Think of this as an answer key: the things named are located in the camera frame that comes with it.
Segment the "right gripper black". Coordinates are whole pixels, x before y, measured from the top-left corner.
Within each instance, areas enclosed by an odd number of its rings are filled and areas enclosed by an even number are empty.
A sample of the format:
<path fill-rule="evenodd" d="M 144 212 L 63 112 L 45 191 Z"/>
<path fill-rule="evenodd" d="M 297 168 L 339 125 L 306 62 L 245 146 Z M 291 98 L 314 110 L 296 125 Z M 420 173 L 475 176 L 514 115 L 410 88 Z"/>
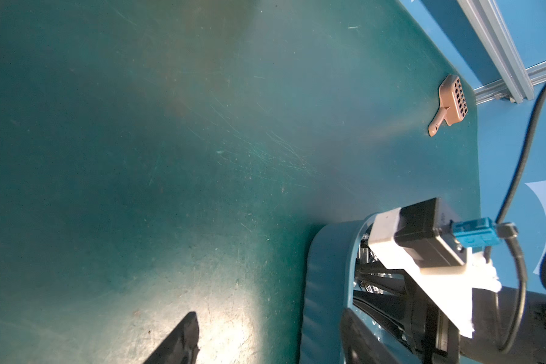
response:
<path fill-rule="evenodd" d="M 407 241 L 403 258 L 416 264 L 412 273 L 385 268 L 371 251 L 368 236 L 362 237 L 356 258 L 359 288 L 353 293 L 353 305 L 423 363 L 460 361 L 459 329 L 415 280 L 423 268 L 464 267 L 464 248 L 454 240 L 449 249 L 446 244 L 442 238 Z"/>

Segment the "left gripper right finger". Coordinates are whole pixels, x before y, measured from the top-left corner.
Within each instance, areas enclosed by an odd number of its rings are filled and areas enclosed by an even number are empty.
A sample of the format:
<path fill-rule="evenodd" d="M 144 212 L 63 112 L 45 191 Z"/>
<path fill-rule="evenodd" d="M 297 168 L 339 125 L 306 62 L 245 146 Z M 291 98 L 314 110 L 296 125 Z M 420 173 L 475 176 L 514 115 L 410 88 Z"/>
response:
<path fill-rule="evenodd" d="M 345 308 L 342 312 L 340 337 L 347 364 L 399 364 L 352 309 Z"/>

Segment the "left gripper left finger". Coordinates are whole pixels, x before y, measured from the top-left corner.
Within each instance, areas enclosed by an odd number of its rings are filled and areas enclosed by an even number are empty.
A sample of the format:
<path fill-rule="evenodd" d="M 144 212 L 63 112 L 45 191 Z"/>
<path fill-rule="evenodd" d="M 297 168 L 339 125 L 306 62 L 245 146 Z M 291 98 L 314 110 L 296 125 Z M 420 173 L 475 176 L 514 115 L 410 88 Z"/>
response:
<path fill-rule="evenodd" d="M 188 312 L 144 364 L 194 364 L 200 348 L 197 313 Z"/>

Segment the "clear plastic storage box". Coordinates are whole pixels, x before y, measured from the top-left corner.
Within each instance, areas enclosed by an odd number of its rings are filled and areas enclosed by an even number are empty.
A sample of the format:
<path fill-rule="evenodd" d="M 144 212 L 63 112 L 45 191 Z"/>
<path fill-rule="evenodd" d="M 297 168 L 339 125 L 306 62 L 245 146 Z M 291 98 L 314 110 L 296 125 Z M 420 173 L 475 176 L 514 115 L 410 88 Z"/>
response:
<path fill-rule="evenodd" d="M 300 363 L 345 362 L 340 340 L 341 314 L 345 308 L 361 318 L 399 363 L 419 362 L 386 332 L 385 326 L 353 305 L 358 247 L 375 218 L 370 215 L 359 221 L 328 224 L 313 238 L 306 264 Z"/>

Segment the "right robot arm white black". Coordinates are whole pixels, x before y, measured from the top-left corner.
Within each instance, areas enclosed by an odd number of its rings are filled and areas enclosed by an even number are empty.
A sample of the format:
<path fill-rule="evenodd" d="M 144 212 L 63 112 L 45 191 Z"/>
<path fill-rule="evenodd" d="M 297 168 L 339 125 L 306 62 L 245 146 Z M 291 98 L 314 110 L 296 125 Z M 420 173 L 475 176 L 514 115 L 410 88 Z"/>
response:
<path fill-rule="evenodd" d="M 341 329 L 343 341 L 357 343 L 347 349 L 347 362 L 458 363 L 467 357 L 480 363 L 546 363 L 546 294 L 529 292 L 526 282 L 497 294 L 473 293 L 472 338 L 459 330 L 404 271 L 388 271 L 381 263 L 358 264 L 359 284 L 353 305 L 388 332 L 392 343 L 374 343 L 357 327 L 352 334 Z"/>

